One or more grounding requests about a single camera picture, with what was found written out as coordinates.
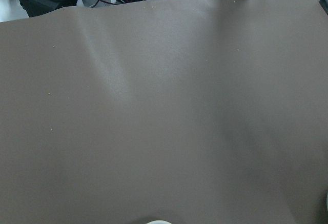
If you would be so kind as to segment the mint green bowl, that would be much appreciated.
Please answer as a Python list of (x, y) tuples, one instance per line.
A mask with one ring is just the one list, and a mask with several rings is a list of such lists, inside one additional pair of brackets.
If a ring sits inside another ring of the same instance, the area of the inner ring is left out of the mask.
[(171, 223), (166, 220), (152, 220), (150, 222), (147, 222), (146, 224), (171, 224)]

